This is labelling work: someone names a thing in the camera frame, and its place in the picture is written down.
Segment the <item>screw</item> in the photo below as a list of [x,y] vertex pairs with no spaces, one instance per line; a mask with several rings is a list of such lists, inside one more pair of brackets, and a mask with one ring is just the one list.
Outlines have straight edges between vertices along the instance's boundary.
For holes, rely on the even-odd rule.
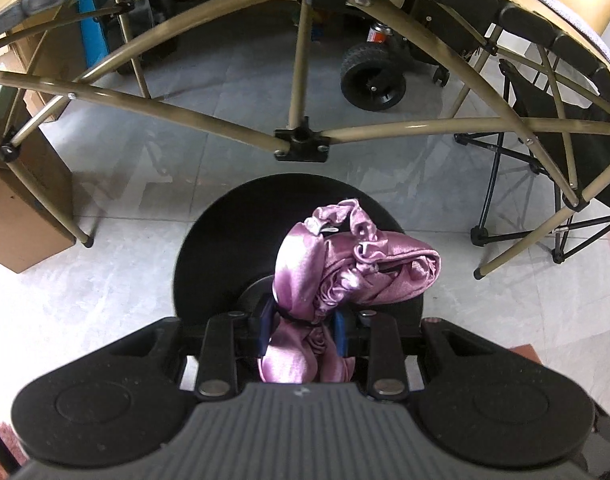
[[392,396],[405,391],[405,385],[398,379],[379,379],[374,383],[374,390],[378,394]]
[[371,5],[371,0],[354,0],[354,3],[359,7],[369,7]]
[[205,381],[198,387],[198,393],[205,397],[221,397],[229,391],[229,384],[220,379]]

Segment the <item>tiled floor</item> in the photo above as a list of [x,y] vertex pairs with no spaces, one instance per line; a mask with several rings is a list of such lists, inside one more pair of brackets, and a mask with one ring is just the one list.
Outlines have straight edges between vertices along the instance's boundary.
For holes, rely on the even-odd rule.
[[[240,12],[183,36],[175,54],[147,70],[147,81],[166,102],[270,133],[286,122],[294,38],[289,10]],[[307,113],[315,129],[436,118],[460,89],[455,77],[445,89],[434,86],[433,69],[419,66],[395,108],[357,110],[338,85],[342,52],[353,42],[330,33],[312,46]],[[498,85],[494,70],[485,73]],[[136,89],[132,78],[115,74],[102,83]],[[461,112],[486,113],[475,97]],[[96,243],[20,275],[0,266],[0,420],[29,380],[172,314],[174,261],[192,222],[232,187],[285,171],[324,174],[372,194],[442,255],[427,315],[502,345],[532,343],[546,364],[610,411],[610,239],[562,266],[534,246],[474,280],[474,268],[501,249],[469,242],[491,164],[485,150],[451,136],[416,137],[335,146],[326,164],[287,164],[239,143],[81,102],[44,131],[74,173],[75,210],[83,227],[97,229]],[[546,178],[504,160],[489,230],[534,227],[552,212],[552,196]]]

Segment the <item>folding chair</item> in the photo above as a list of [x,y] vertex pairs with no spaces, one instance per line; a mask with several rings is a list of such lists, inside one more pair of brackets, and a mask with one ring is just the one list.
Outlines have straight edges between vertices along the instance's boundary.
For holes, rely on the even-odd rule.
[[[535,84],[536,80],[530,82],[525,79],[518,69],[507,60],[501,59],[499,61],[499,67],[501,73],[504,75],[503,97],[509,102],[510,87],[514,89],[514,94],[516,96],[514,111],[518,115],[524,118],[558,117],[554,98],[547,93],[547,87],[549,85],[545,86],[544,89],[540,89]],[[563,106],[565,107],[565,117],[567,119],[610,122],[610,115],[595,104],[590,105],[588,108],[582,108],[568,103],[563,103]],[[497,136],[495,144],[479,140],[482,137],[491,135]],[[504,147],[504,135],[505,132],[498,132],[497,134],[478,133],[454,135],[456,142],[459,144],[472,144],[473,146],[478,146],[494,152],[492,172],[489,177],[489,185],[487,187],[480,220],[478,225],[473,227],[470,231],[471,242],[478,247],[483,247],[494,242],[517,240],[518,238],[524,238],[531,232],[523,231],[501,235],[489,235],[489,232],[485,228],[489,208],[494,195],[494,189],[496,187],[501,156],[510,156],[511,158],[526,162],[530,165],[530,169],[534,173],[542,173],[549,176],[545,168],[543,168],[541,163],[531,154],[531,152],[529,154],[521,153]],[[568,174],[562,134],[543,134],[536,132],[536,136],[563,173]],[[571,137],[574,154],[576,156],[578,186],[579,189],[582,189],[582,184],[591,182],[610,163],[610,136],[571,134]],[[610,184],[598,194],[596,199],[610,208]],[[556,183],[554,183],[554,206],[556,211],[561,208],[561,193]],[[570,256],[573,256],[610,232],[610,215],[579,222],[573,222],[573,218],[574,217],[572,216],[565,224],[560,225],[551,231],[551,233],[555,235],[555,245],[551,254],[553,261],[557,264],[563,263]],[[571,231],[601,224],[608,225],[587,240],[584,240],[570,250],[565,251],[569,233]]]

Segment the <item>satin garment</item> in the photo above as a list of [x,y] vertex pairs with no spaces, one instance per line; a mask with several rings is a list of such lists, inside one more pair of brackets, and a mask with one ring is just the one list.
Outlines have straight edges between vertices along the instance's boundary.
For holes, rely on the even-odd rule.
[[[323,237],[347,218],[350,232]],[[427,290],[439,273],[435,250],[405,234],[380,231],[358,200],[317,208],[294,225],[278,250],[273,290],[286,316],[259,359],[262,380],[351,380],[355,360],[338,355],[322,323],[325,317],[343,301],[369,306],[409,300]]]

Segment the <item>white logo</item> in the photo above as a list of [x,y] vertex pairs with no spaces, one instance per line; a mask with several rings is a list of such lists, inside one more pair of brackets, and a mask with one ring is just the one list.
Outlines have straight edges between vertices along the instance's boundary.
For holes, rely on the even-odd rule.
[[294,395],[299,396],[301,399],[303,397],[305,397],[306,395],[309,395],[310,393],[311,393],[311,390],[304,386],[301,386],[298,389],[294,390]]

